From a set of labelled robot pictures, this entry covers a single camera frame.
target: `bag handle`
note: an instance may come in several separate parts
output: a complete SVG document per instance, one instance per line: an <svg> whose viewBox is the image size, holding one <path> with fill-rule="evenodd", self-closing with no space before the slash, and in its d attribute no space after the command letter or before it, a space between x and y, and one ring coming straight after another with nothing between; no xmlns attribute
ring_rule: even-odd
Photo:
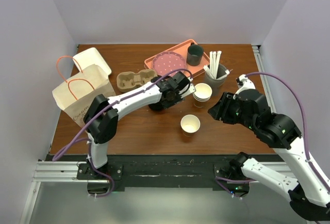
<svg viewBox="0 0 330 224"><path fill-rule="evenodd" d="M78 98L76 97L75 94L73 94L73 92L71 91L71 88L70 88L70 83L71 83L72 81L86 81L86 82L87 82L87 83L93 88L93 90L95 90L95 88L93 87L93 85L92 85L88 80L86 80L86 79L84 79L84 78L74 78L74 79L70 80L70 81L68 82L68 89L69 89L70 93L72 94L72 96L73 96L76 100L78 100Z"/></svg>
<svg viewBox="0 0 330 224"><path fill-rule="evenodd" d="M58 63L60 62L60 60L63 59L63 58L66 58L66 57L68 57L68 58L72 58L72 59L77 63L77 65L79 66L80 71L81 71L82 73L83 73L83 70L81 69L81 66L80 66L79 63L76 61L76 59L73 58L73 57L70 56L70 55L64 55L64 56L61 56L60 58L58 58L58 59L57 59L57 62L56 62L56 69L57 69L57 72L58 72L58 74L62 77L62 79L63 79L65 82L68 83L67 79L64 78L63 74L62 74L62 73L60 72L60 70L58 69Z"/></svg>

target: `white paper cup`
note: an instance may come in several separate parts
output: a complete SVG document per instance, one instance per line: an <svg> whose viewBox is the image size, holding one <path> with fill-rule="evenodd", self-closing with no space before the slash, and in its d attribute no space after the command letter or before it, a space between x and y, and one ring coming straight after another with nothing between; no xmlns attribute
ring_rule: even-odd
<svg viewBox="0 0 330 224"><path fill-rule="evenodd" d="M212 88L206 83L195 85L196 92L193 93L194 105L198 108L204 107L206 101L212 96Z"/></svg>
<svg viewBox="0 0 330 224"><path fill-rule="evenodd" d="M194 115L185 115L181 119L181 128L183 130L184 135L192 136L196 133L201 126L201 122L197 116Z"/></svg>

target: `gray cup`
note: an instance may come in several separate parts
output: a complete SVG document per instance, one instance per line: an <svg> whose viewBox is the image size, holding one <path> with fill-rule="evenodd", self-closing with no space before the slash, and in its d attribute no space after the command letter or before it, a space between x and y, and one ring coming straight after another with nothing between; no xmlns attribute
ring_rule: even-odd
<svg viewBox="0 0 330 224"><path fill-rule="evenodd" d="M223 76L226 74L226 67L224 65L219 64L217 78ZM204 76L204 83L209 85L212 88L212 97L217 96L220 92L220 87L225 83L227 77L221 80L213 79L210 76L208 76L207 73L205 73Z"/></svg>
<svg viewBox="0 0 330 224"><path fill-rule="evenodd" d="M187 63L191 66L198 66L201 63L203 54L203 47L192 42L188 47Z"/></svg>

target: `gray floor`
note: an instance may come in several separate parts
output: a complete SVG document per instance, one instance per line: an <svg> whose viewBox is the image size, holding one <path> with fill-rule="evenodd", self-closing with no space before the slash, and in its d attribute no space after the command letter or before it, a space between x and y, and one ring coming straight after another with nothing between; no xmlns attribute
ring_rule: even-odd
<svg viewBox="0 0 330 224"><path fill-rule="evenodd" d="M88 197L85 183L43 183L33 224L306 223L277 193L259 183L240 201L224 191L127 188L106 198Z"/></svg>

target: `cup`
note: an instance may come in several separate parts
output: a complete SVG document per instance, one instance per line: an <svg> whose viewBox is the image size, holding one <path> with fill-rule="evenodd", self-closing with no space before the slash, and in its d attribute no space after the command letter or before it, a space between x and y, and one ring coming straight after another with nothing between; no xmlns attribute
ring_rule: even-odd
<svg viewBox="0 0 330 224"><path fill-rule="evenodd" d="M217 72L217 78L220 78L221 76L226 74L226 67L224 65L219 64L218 72ZM211 78L207 73L205 73L204 76L204 83L209 85L212 88L212 97L217 96L220 92L220 87L225 83L227 77L217 80L214 78Z"/></svg>
<svg viewBox="0 0 330 224"><path fill-rule="evenodd" d="M199 83L195 85L196 91L192 94L194 105L202 108L206 102L211 98L212 88L206 83Z"/></svg>
<svg viewBox="0 0 330 224"><path fill-rule="evenodd" d="M182 117L180 125L184 135L192 136L200 129L201 122L197 116L185 115Z"/></svg>
<svg viewBox="0 0 330 224"><path fill-rule="evenodd" d="M191 66L198 66L201 63L203 54L203 47L192 42L188 47L187 63Z"/></svg>

